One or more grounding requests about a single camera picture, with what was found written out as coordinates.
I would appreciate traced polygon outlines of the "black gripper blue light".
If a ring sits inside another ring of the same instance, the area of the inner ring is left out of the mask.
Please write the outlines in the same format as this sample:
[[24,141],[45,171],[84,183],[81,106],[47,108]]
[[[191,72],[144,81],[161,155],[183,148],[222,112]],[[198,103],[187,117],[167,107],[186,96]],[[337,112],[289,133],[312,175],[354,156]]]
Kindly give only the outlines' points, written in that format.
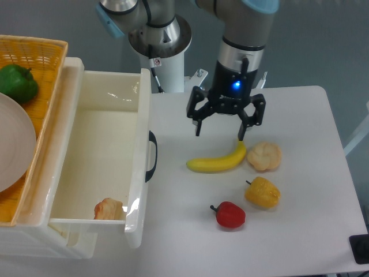
[[[249,72],[248,66],[247,59],[242,60],[240,71],[231,70],[217,62],[210,90],[205,91],[198,86],[192,88],[186,113],[187,118],[195,125],[196,136],[200,134],[202,121],[211,113],[238,115],[242,122],[238,132],[239,141],[243,141],[248,128],[262,124],[265,98],[261,93],[250,97],[256,71]],[[196,108],[197,104],[204,100],[205,104]],[[248,104],[254,106],[254,113],[251,116],[244,110]]]

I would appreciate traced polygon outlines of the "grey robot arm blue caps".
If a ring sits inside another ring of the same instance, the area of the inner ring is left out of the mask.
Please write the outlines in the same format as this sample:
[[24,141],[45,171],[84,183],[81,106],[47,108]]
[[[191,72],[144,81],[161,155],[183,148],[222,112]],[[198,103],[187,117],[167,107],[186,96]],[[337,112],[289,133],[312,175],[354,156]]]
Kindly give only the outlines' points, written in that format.
[[251,89],[261,62],[278,1],[195,1],[224,23],[214,77],[208,90],[185,80],[184,53],[192,34],[188,22],[175,13],[174,1],[99,1],[96,13],[115,38],[127,36],[143,68],[150,70],[158,93],[191,89],[186,113],[197,129],[215,114],[237,115],[238,139],[262,123],[263,95]]

